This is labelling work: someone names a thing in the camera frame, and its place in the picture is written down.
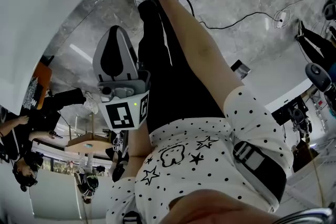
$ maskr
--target marble wall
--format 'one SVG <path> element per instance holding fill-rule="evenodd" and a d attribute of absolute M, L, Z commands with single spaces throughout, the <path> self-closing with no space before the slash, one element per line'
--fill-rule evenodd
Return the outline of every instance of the marble wall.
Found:
<path fill-rule="evenodd" d="M 299 0 L 190 0 L 195 15 L 209 26 L 224 27 L 253 12 L 266 12 L 270 16 Z M 275 29 L 274 22 L 266 15 L 254 15 L 225 30 L 209 30 L 229 65 L 237 59 L 252 70 L 272 62 L 292 46 L 296 21 L 304 21 L 308 29 L 322 31 L 321 15 L 325 0 L 304 0 L 289 7 L 289 24 Z M 60 26 L 50 42 L 45 55 L 54 55 L 50 67 L 53 71 L 51 88 L 54 93 L 81 88 L 97 95 L 97 81 L 90 59 L 105 32 L 113 25 L 122 26 L 129 34 L 134 47 L 143 36 L 143 26 L 133 0 L 83 0 Z M 78 54 L 77 47 L 83 54 Z M 63 116 L 73 125 L 76 114 L 85 118 L 89 114 L 82 106 L 74 105 L 62 110 Z M 102 115 L 96 117 L 97 132 L 106 127 Z"/>

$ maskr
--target person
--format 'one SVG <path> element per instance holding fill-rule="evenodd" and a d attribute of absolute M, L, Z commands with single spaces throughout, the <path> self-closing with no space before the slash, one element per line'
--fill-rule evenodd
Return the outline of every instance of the person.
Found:
<path fill-rule="evenodd" d="M 112 177 L 113 182 L 117 182 L 125 172 L 124 167 L 128 165 L 128 160 L 130 157 L 128 153 L 122 157 L 122 152 L 120 150 L 114 151 L 113 147 L 106 149 L 105 152 L 112 161 L 111 167 L 109 169 L 109 176 Z"/>
<path fill-rule="evenodd" d="M 55 94 L 53 97 L 47 97 L 43 101 L 43 106 L 40 110 L 21 109 L 20 115 L 29 116 L 29 127 L 35 131 L 54 130 L 61 117 L 60 111 L 65 106 L 73 104 L 82 104 L 84 108 L 94 114 L 98 113 L 98 104 L 92 98 L 90 92 L 82 93 L 82 90 L 77 88 L 74 90 Z"/>
<path fill-rule="evenodd" d="M 306 55 L 313 63 L 320 65 L 328 72 L 332 82 L 336 82 L 336 48 L 334 45 L 319 36 L 318 34 L 306 29 L 303 22 L 299 22 L 299 33 L 296 40 L 305 51 Z M 307 41 L 309 40 L 315 46 L 320 48 L 321 54 Z"/>
<path fill-rule="evenodd" d="M 77 187 L 85 204 L 90 204 L 99 186 L 97 176 L 92 172 L 93 153 L 88 154 L 85 164 L 85 153 L 79 154 L 79 170 L 75 173 Z"/>
<path fill-rule="evenodd" d="M 129 133 L 107 223 L 273 223 L 279 204 L 238 170 L 234 152 L 241 144 L 262 152 L 272 163 L 264 174 L 280 191 L 293 162 L 281 127 L 178 0 L 134 1 L 144 22 L 139 61 L 151 73 L 148 117 Z"/>
<path fill-rule="evenodd" d="M 55 138 L 53 131 L 31 131 L 25 127 L 28 121 L 29 117 L 20 116 L 0 125 L 1 142 L 5 146 L 6 154 L 12 160 L 13 174 L 22 191 L 27 191 L 27 187 L 37 183 L 37 172 L 43 163 L 43 154 L 32 152 L 33 140 L 44 137 Z"/>
<path fill-rule="evenodd" d="M 312 159 L 316 158 L 319 155 L 319 153 L 314 148 L 309 146 L 309 138 L 307 138 L 306 141 L 300 139 L 299 144 L 293 146 L 291 150 L 294 156 L 294 173 L 305 167 L 308 163 L 312 161 Z"/>

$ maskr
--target black pants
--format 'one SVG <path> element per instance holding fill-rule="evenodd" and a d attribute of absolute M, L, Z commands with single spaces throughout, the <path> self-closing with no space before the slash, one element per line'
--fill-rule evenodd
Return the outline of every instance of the black pants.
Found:
<path fill-rule="evenodd" d="M 43 106 L 40 110 L 21 110 L 20 115 L 29 116 L 29 122 L 24 125 L 35 131 L 50 131 L 56 128 L 56 124 L 60 118 L 58 113 L 63 107 L 72 104 L 84 104 L 86 98 L 80 89 L 61 92 L 53 97 L 44 99 Z"/>
<path fill-rule="evenodd" d="M 44 99 L 41 110 L 43 112 L 58 111 L 63 107 L 72 104 L 84 104 L 86 98 L 83 96 L 81 89 L 74 89 L 67 92 L 56 93 L 53 97 Z"/>
<path fill-rule="evenodd" d="M 304 28 L 302 32 L 304 36 L 299 37 L 298 42 L 302 46 L 303 50 L 313 63 L 317 63 L 328 72 L 331 66 L 336 62 L 336 48 L 330 41 L 310 30 Z M 306 41 L 305 37 L 321 49 L 323 56 Z"/>
<path fill-rule="evenodd" d="M 139 5 L 144 35 L 139 61 L 151 73 L 147 125 L 149 132 L 184 118 L 223 118 L 223 112 L 190 69 L 173 27 L 160 3 Z M 163 27 L 167 36 L 164 43 Z"/>

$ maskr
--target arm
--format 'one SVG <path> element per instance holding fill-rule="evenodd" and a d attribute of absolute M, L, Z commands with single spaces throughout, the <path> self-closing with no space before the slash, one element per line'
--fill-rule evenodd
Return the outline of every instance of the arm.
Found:
<path fill-rule="evenodd" d="M 130 159 L 121 178 L 135 177 L 144 160 L 152 153 L 146 122 L 139 129 L 130 131 L 128 139 L 128 154 L 130 155 Z"/>
<path fill-rule="evenodd" d="M 75 177 L 75 180 L 76 180 L 76 184 L 79 188 L 79 186 L 81 186 L 81 182 L 80 182 L 80 178 L 79 178 L 79 174 L 78 173 L 74 173 L 74 177 Z"/>
<path fill-rule="evenodd" d="M 9 120 L 6 121 L 5 123 L 3 123 L 0 126 L 0 132 L 1 132 L 1 136 L 4 137 L 7 134 L 10 133 L 10 131 L 15 128 L 16 126 L 20 125 L 20 124 L 27 124 L 29 120 L 29 117 L 27 116 L 22 116 L 22 117 L 18 117 L 17 119 L 13 119 L 13 120 Z"/>
<path fill-rule="evenodd" d="M 41 132 L 41 131 L 35 131 L 31 132 L 29 134 L 29 140 L 33 141 L 34 139 L 39 139 L 39 138 L 44 138 L 44 137 L 49 137 L 51 139 L 55 139 L 55 137 L 51 134 L 52 131 L 49 132 Z"/>
<path fill-rule="evenodd" d="M 216 42 L 178 0 L 159 0 L 195 75 L 223 109 L 226 97 L 243 83 L 225 62 Z"/>

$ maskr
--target leg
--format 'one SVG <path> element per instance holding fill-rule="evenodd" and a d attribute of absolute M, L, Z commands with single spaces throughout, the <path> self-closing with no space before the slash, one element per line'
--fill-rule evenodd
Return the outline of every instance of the leg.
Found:
<path fill-rule="evenodd" d="M 313 63 L 317 63 L 322 68 L 324 68 L 326 71 L 330 69 L 330 66 L 326 63 L 326 60 L 322 57 L 322 55 L 319 54 L 318 51 L 316 51 L 306 40 L 303 36 L 299 37 L 297 39 L 298 43 L 301 45 L 309 59 Z"/>
<path fill-rule="evenodd" d="M 85 153 L 80 153 L 79 154 L 79 168 L 85 168 Z"/>
<path fill-rule="evenodd" d="M 86 163 L 86 171 L 87 173 L 92 173 L 92 165 L 93 165 L 93 153 L 88 153 L 88 162 Z"/>
<path fill-rule="evenodd" d="M 304 37 L 306 37 L 315 46 L 319 47 L 321 51 L 324 49 L 327 50 L 330 54 L 336 55 L 336 48 L 330 41 L 305 28 L 302 30 L 302 32 Z"/>
<path fill-rule="evenodd" d="M 54 111 L 61 110 L 63 107 L 72 104 L 84 104 L 86 98 L 81 89 L 74 89 L 67 92 L 55 94 L 53 97 L 47 97 L 43 102 L 42 110 Z"/>
<path fill-rule="evenodd" d="M 155 5 L 142 2 L 139 7 L 144 35 L 139 43 L 139 61 L 151 73 L 150 105 L 147 115 L 149 132 L 173 121 L 171 75 L 172 66 L 164 44 L 162 23 Z"/>
<path fill-rule="evenodd" d="M 179 111 L 175 112 L 177 119 L 204 117 L 224 118 L 221 108 L 217 105 L 207 88 L 191 70 L 174 29 L 159 1 L 157 1 L 157 8 L 167 35 L 167 45 L 172 59 L 174 80 L 176 81 L 174 84 L 176 86 L 184 85 L 184 89 L 188 91 L 186 95 L 180 94 L 177 96 L 178 103 L 184 104 L 180 106 Z"/>

